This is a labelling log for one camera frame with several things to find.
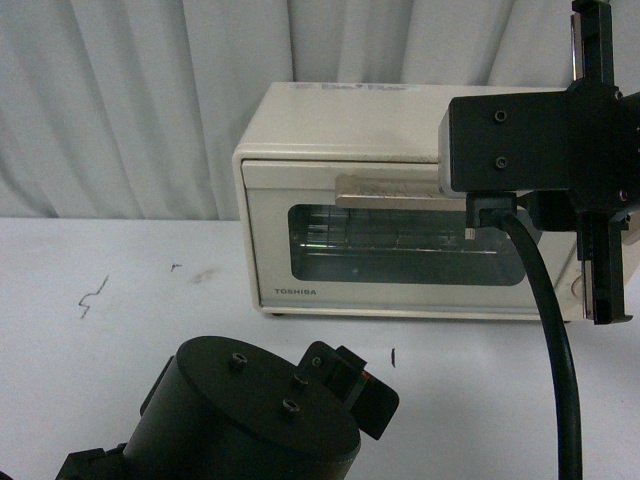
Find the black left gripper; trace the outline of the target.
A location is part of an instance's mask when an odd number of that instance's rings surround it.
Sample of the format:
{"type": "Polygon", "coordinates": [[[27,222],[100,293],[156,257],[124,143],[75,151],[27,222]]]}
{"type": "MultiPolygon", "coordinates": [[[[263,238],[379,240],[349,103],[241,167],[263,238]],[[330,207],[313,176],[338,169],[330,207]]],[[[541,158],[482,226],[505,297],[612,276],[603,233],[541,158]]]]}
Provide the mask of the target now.
{"type": "Polygon", "coordinates": [[[399,406],[399,395],[369,373],[367,362],[340,346],[313,342],[298,364],[298,371],[331,391],[369,436],[382,436],[399,406]]]}

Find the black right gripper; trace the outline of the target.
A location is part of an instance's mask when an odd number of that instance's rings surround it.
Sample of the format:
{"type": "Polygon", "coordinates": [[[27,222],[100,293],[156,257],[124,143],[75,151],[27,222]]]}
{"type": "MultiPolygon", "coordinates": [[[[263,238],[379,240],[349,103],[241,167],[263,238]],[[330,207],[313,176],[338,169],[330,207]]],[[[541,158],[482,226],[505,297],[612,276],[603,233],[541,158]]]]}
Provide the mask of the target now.
{"type": "Polygon", "coordinates": [[[575,1],[571,16],[574,80],[568,94],[569,186],[522,201],[536,228],[577,234],[584,316],[597,325],[625,312],[622,233],[635,200],[632,98],[614,83],[611,7],[575,1]]]}

